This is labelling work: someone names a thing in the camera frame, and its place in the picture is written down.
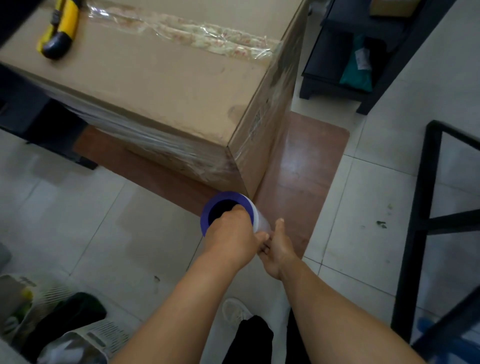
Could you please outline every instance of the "person's left arm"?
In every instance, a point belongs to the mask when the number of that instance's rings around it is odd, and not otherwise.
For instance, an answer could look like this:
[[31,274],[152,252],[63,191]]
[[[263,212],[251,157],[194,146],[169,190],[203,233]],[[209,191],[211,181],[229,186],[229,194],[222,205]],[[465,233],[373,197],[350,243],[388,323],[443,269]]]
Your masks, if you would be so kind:
[[112,364],[198,363],[225,291],[267,239],[240,205],[215,220],[205,251]]

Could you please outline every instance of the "person's left hand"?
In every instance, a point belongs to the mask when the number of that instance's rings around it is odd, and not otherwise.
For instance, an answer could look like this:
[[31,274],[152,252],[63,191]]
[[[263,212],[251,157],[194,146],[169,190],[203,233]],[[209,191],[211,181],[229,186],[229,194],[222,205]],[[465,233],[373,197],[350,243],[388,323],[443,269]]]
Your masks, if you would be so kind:
[[253,233],[247,210],[235,205],[208,228],[204,252],[222,259],[237,272],[253,259],[268,239],[269,235],[264,231]]

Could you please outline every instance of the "box top flap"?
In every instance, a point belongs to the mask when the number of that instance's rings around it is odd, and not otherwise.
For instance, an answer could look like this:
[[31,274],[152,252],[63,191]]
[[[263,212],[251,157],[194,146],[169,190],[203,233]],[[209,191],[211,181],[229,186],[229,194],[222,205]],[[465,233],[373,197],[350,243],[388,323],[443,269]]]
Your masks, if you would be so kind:
[[[282,39],[301,0],[122,0],[135,9],[168,14],[201,25],[215,24]],[[50,85],[83,95],[100,105],[124,109],[151,125],[167,125],[226,146],[268,64],[216,54],[166,40],[154,31],[119,29],[82,13],[72,49],[50,61],[36,43],[50,22],[52,8],[42,6],[0,49],[0,61]]]

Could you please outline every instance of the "yellow utility knife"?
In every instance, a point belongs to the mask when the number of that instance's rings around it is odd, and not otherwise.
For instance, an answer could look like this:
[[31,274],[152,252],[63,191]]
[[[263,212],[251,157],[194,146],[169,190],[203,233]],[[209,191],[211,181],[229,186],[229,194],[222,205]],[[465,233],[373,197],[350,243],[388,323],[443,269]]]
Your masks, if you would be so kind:
[[62,58],[72,46],[77,32],[82,0],[57,0],[47,32],[36,49],[51,60]]

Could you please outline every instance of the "teal plastic package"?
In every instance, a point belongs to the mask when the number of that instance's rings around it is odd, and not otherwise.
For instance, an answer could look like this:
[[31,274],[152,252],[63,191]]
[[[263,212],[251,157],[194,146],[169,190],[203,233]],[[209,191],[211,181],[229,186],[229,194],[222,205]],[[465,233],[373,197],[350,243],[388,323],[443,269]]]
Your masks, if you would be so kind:
[[372,92],[370,50],[364,47],[365,36],[353,37],[353,50],[340,79],[341,85]]

